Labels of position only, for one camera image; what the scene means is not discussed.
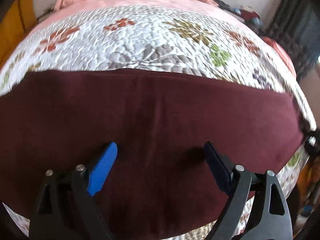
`orange flower print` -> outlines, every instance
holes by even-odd
[[[46,51],[55,50],[57,44],[67,41],[70,38],[69,36],[72,33],[75,33],[79,30],[80,30],[79,27],[75,27],[75,28],[63,29],[63,30],[59,30],[54,33],[51,33],[49,39],[44,39],[40,41],[39,47],[36,48],[33,55],[35,55],[40,51],[42,51],[42,54],[44,54]]]
[[[128,18],[122,18],[121,20],[116,21],[116,23],[104,26],[103,29],[107,31],[116,31],[118,28],[125,27],[127,25],[134,25],[135,22],[128,20]]]

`ribbed blue surface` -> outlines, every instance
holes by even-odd
[[[114,142],[110,143],[95,168],[89,174],[89,185],[87,191],[90,196],[93,196],[96,192],[99,192],[102,189],[111,167],[115,162],[117,152],[117,144]]]

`quilted bedspread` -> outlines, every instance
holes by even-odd
[[[33,32],[1,70],[0,95],[28,71],[119,68],[185,73],[292,93],[311,128],[316,127],[299,85],[278,54],[253,32],[199,13],[153,6],[82,12]],[[300,147],[278,173],[286,197],[306,160]],[[252,202],[247,202],[236,234],[244,229]],[[28,220],[7,210],[28,234]],[[172,239],[204,239],[213,223]]]

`maroon cloth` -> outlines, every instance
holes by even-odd
[[[217,219],[226,195],[203,144],[278,172],[302,141],[289,94],[143,70],[27,73],[0,97],[0,198],[30,217],[47,169],[72,170],[118,144],[95,201],[118,239],[162,239]]]

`dark curtain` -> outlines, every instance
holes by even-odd
[[[299,81],[320,55],[320,21],[308,0],[282,0],[267,30],[289,54]]]

